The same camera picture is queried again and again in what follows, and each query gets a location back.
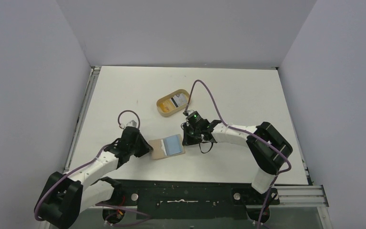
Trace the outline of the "beige leather card holder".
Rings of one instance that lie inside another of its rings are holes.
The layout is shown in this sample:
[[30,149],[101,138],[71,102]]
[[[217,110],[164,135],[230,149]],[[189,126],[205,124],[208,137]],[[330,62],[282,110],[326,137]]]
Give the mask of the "beige leather card holder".
[[164,159],[164,158],[167,158],[167,157],[172,157],[172,156],[165,156],[165,154],[162,150],[162,143],[161,143],[162,139],[163,138],[149,140],[149,144],[153,147],[153,151],[151,152],[153,160],[159,160],[159,159]]

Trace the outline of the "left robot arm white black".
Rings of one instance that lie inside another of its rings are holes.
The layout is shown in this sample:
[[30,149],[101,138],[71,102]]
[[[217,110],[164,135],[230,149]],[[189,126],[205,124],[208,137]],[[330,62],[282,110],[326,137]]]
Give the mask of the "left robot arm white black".
[[107,174],[131,156],[142,157],[152,150],[138,128],[124,128],[121,137],[104,145],[91,161],[67,173],[49,176],[34,208],[35,219],[68,229],[81,212],[92,206],[123,205],[126,197],[121,183]]

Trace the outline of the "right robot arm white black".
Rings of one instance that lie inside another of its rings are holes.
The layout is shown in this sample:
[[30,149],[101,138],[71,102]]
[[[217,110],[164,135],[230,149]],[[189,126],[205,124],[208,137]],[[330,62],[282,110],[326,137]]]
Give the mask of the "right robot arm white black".
[[293,147],[269,122],[256,126],[228,125],[221,120],[210,122],[197,111],[185,111],[183,114],[186,117],[181,125],[184,146],[230,143],[249,148],[259,167],[249,190],[253,203],[260,204],[267,199],[267,191],[282,172],[284,163],[292,167],[288,158]]

